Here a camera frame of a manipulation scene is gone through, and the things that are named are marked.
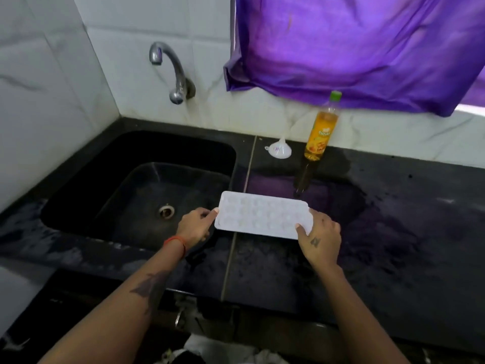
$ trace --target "chrome faucet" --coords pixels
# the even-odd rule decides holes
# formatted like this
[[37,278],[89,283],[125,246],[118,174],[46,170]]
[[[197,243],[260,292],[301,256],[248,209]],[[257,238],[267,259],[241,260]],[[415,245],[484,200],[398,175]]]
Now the chrome faucet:
[[154,42],[150,47],[150,62],[152,65],[161,65],[162,55],[166,54],[172,61],[175,69],[175,89],[170,91],[170,100],[176,105],[181,104],[186,99],[191,99],[196,95],[196,86],[185,76],[182,64],[173,49],[163,42]]

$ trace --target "hand tattoo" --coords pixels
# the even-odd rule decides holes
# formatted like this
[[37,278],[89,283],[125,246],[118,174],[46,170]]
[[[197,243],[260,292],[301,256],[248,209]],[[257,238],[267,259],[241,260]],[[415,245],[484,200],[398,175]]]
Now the hand tattoo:
[[319,243],[320,243],[320,239],[317,237],[314,237],[312,241],[310,241],[310,244],[312,244],[314,247],[317,247]]
[[167,281],[168,271],[160,271],[158,273],[149,273],[145,281],[140,282],[137,288],[130,291],[130,293],[137,293],[143,298],[148,298],[149,305],[145,314],[154,314],[160,303],[161,296],[165,290],[165,282]]

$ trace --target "oil bottle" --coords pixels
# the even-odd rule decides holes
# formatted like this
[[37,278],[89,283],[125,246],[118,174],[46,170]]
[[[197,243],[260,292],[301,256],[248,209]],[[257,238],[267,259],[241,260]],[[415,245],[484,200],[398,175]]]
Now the oil bottle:
[[338,116],[340,115],[340,99],[342,93],[332,91],[328,104],[318,112],[313,128],[306,142],[305,157],[310,161],[318,161],[322,158],[327,143],[335,129]]

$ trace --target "sink basin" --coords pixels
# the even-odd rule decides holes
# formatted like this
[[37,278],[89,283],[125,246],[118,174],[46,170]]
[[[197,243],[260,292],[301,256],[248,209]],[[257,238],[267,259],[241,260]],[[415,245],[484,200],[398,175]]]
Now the sink basin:
[[50,198],[41,220],[63,232],[156,251],[184,214],[219,204],[235,163],[236,152],[224,143],[126,133]]

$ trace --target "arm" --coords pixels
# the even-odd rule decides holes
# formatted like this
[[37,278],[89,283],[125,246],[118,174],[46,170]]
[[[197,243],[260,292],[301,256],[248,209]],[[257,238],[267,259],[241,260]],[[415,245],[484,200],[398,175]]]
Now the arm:
[[180,239],[168,242],[76,324],[39,363],[132,363],[160,303],[165,282],[183,257],[184,241],[189,249],[205,239],[218,212],[217,208],[210,212],[197,208],[183,216],[177,230]]
[[336,263],[342,241],[340,225],[326,214],[310,212],[313,228],[307,236],[303,227],[297,224],[298,243],[327,290],[352,362],[409,364]]

